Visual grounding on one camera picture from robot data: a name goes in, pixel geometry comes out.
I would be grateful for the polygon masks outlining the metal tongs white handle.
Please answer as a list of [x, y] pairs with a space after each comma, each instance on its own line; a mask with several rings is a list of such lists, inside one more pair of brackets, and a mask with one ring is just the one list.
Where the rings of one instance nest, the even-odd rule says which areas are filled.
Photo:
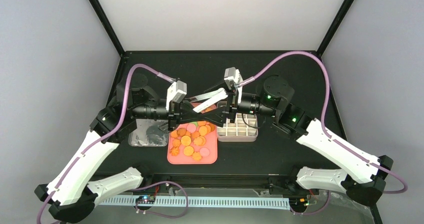
[[[194, 107], [194, 111], [198, 113], [205, 113], [207, 112], [206, 109], [211, 107], [212, 105], [216, 104], [217, 102], [227, 99], [228, 93], [224, 88], [219, 88], [215, 91], [211, 91], [205, 94], [197, 95], [194, 97], [186, 98], [183, 100], [187, 100], [190, 103], [192, 103]], [[167, 127], [162, 126], [163, 131], [168, 131], [168, 122]]]

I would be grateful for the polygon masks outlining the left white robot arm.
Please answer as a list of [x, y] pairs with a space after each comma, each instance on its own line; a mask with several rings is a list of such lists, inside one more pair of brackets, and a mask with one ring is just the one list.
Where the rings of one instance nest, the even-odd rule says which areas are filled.
[[116, 86], [116, 94], [90, 125], [81, 146], [60, 174], [40, 184], [35, 194], [56, 223], [75, 224], [85, 219], [104, 200], [139, 188], [142, 173], [130, 167], [110, 177], [92, 180], [106, 157], [137, 129], [138, 119], [168, 120], [186, 93], [186, 84], [167, 77], [165, 99], [147, 85], [142, 74], [132, 74]]

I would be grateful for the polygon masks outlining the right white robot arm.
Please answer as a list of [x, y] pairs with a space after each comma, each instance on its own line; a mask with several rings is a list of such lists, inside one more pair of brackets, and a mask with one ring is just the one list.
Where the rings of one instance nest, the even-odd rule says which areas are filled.
[[204, 107], [225, 100], [219, 122], [237, 114], [265, 116], [284, 137], [295, 140], [337, 165], [336, 169], [302, 167], [286, 177], [285, 188], [293, 194], [302, 189], [322, 189], [346, 194], [353, 201], [372, 206], [383, 195], [393, 160], [368, 154], [329, 131], [323, 119], [312, 118], [291, 103], [295, 91], [278, 75], [267, 77], [256, 94], [244, 93], [244, 81], [232, 75], [200, 96]]

